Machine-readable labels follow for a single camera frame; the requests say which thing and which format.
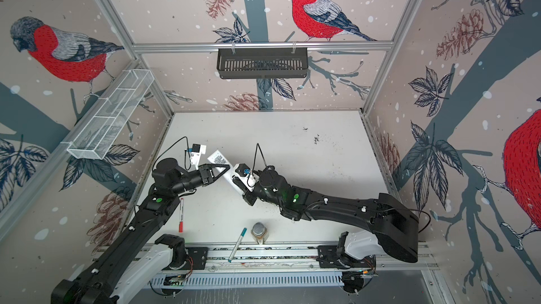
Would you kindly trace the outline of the white remote control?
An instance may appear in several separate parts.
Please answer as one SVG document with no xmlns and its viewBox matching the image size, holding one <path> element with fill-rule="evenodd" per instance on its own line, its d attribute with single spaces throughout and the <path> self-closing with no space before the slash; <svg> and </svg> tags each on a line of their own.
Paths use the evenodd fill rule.
<svg viewBox="0 0 541 304">
<path fill-rule="evenodd" d="M 243 182 L 242 177 L 235 171 L 235 167 L 229 163 L 229 161 L 225 158 L 224 154 L 220 152 L 220 150 L 214 151 L 207 160 L 211 164 L 215 165 L 221 165 L 220 167 L 217 167 L 216 170 L 222 174 L 221 179 L 228 182 L 228 184 L 241 196 L 244 195 L 244 191 L 242 188 L 239 187 L 238 183 Z"/>
</svg>

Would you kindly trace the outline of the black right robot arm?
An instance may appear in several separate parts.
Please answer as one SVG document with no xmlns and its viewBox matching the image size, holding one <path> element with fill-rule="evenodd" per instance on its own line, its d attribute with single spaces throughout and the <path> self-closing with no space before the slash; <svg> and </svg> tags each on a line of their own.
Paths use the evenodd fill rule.
<svg viewBox="0 0 541 304">
<path fill-rule="evenodd" d="M 375 236 L 377 251 L 402 262 L 418 262 L 418 216 L 390 194 L 368 199 L 327 196 L 289 184 L 272 165 L 253 171 L 237 164 L 231 180 L 250 206 L 260 200 L 295 222 L 325 220 L 357 227 Z"/>
</svg>

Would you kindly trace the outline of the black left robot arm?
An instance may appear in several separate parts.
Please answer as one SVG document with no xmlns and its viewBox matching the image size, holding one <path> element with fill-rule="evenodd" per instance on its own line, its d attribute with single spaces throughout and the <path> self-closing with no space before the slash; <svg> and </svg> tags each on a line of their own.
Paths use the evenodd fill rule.
<svg viewBox="0 0 541 304">
<path fill-rule="evenodd" d="M 52 291 L 52 303 L 119 303 L 114 289 L 133 259 L 180 205 L 185 192 L 213 184 L 230 169 L 224 164 L 203 164 L 187 171 L 174 158 L 157 163 L 154 183 L 134 218 L 96 262 L 75 280 L 62 280 Z"/>
</svg>

